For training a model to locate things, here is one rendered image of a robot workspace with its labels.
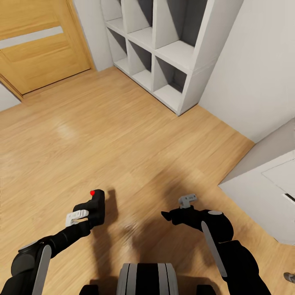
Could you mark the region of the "digital camera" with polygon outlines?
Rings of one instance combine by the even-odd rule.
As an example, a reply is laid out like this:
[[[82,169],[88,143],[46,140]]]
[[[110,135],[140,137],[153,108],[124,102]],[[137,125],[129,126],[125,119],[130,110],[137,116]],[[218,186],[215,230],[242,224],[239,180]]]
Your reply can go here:
[[[105,218],[105,193],[101,189],[97,189],[91,191],[90,194],[92,195],[92,200],[76,205],[73,212],[86,209],[89,211],[86,217],[88,222],[100,218],[100,221],[95,226],[103,225]]]

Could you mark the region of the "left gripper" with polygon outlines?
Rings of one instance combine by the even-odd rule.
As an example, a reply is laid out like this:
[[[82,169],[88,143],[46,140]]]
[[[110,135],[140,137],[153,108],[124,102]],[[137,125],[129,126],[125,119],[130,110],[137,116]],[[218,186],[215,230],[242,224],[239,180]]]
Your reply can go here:
[[[66,236],[66,248],[71,246],[74,242],[82,237],[86,237],[91,233],[91,229],[100,221],[100,218],[94,219],[90,222],[88,220],[82,221],[72,226],[66,227],[64,230],[60,231]],[[65,248],[65,249],[66,249]]]

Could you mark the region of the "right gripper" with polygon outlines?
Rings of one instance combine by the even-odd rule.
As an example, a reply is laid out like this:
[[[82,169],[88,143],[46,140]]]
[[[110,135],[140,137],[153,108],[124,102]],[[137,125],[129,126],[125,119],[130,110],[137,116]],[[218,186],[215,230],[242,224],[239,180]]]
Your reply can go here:
[[[190,223],[190,215],[193,211],[197,211],[197,210],[194,209],[193,205],[191,205],[189,208],[186,208],[186,209],[177,208],[177,209],[173,209],[170,212],[162,211],[161,214],[167,221],[172,220],[173,225],[184,223],[191,227],[192,224]]]

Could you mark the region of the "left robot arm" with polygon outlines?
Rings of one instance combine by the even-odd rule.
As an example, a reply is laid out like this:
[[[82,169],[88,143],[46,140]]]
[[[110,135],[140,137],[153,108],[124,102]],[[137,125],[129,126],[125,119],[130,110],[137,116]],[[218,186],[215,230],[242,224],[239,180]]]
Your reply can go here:
[[[18,250],[11,265],[11,275],[0,295],[42,295],[50,259],[91,233],[100,218],[90,222],[72,221],[89,215],[86,209],[67,214],[65,229],[46,236]]]

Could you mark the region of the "robot trunk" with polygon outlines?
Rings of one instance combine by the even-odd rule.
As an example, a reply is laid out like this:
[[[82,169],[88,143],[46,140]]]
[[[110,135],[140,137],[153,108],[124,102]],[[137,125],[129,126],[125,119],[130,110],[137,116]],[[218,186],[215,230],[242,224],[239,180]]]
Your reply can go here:
[[[124,263],[116,295],[179,295],[171,263]]]

